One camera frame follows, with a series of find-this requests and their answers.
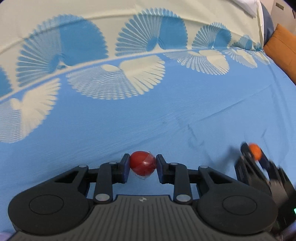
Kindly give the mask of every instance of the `white fan pattern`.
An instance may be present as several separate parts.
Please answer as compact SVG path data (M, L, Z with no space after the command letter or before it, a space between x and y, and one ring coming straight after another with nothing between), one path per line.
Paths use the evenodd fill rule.
M228 62L225 55L217 50L200 50L198 52L172 52L165 53L171 59L177 60L181 65L196 69L198 72L206 74L226 74L229 71Z
M264 55L263 51L248 51L250 55L252 55L255 59L259 60L261 63L265 65L269 65L270 61L268 58Z
M21 101L11 98L0 104L0 141L22 140L42 124L55 105L59 89L59 79L54 79L27 91Z
M257 63L253 57L243 49L229 48L223 52L240 64L243 64L249 68L257 68Z
M67 74L73 89L94 99L124 99L153 89L165 74L156 55L125 60L119 67L103 64Z

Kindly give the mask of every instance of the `black gripper base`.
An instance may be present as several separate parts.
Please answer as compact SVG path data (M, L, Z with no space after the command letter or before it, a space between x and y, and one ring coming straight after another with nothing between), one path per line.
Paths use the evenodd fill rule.
M78 227L53 236L17 232L10 241L276 241L268 233L231 236L205 225L192 206L169 196L124 196L96 205Z

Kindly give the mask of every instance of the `blue bedsheet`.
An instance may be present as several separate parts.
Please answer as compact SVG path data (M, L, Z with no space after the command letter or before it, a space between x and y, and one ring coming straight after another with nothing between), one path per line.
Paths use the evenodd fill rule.
M161 83L131 98L93 99L59 76L58 100L43 124L22 141L0 144L0 230L12 231L7 206L17 193L79 164L95 168L136 150L235 177L240 144L255 142L296 182L296 88L281 69L272 61L250 69L227 56L229 72L209 75L157 56L165 61ZM172 194L172 186L159 184L156 173L146 180L130 174L114 193Z

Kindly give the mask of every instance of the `white pillow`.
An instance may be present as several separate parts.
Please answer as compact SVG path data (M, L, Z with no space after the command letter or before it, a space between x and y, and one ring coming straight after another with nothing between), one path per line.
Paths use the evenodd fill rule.
M233 0L237 5L243 8L252 17L257 16L257 2L259 0Z

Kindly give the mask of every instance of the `blue fan pattern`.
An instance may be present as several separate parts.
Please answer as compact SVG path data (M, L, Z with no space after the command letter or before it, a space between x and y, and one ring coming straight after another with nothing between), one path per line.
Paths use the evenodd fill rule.
M192 48L221 49L226 48L231 41L231 32L222 23L212 23L203 26L192 43Z
M57 69L107 58L104 37L91 21L60 15L38 25L20 51L19 86L27 85Z
M261 48L261 44L260 44L260 43L257 43L256 45L254 45L254 49L255 49L256 51L261 51L261 50L263 50L263 49Z
M253 48L253 41L249 35L245 34L237 42L233 43L231 47L251 50Z
M12 92L11 85L5 71L0 67L0 97Z
M157 45L162 49L186 49L184 21L172 11L155 8L134 15L118 34L116 56L149 52Z

